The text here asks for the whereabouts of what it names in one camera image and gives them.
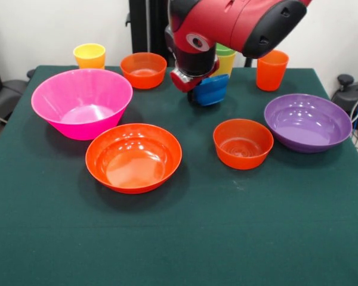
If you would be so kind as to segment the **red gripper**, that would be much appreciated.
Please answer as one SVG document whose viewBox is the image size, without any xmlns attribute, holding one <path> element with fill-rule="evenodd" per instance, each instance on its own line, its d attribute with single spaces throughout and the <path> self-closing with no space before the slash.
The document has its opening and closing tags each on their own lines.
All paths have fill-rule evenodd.
<svg viewBox="0 0 358 286">
<path fill-rule="evenodd" d="M 191 104 L 196 104 L 196 94 L 194 88 L 196 85 L 201 83 L 204 79 L 210 77 L 214 72 L 216 72 L 220 67 L 220 60 L 218 57 L 215 57 L 214 65 L 210 71 L 206 74 L 200 76 L 189 76 L 181 71 L 175 64 L 174 69 L 170 72 L 170 78 L 175 85 L 175 87 L 181 92 L 187 92 L 187 100 Z"/>
</svg>

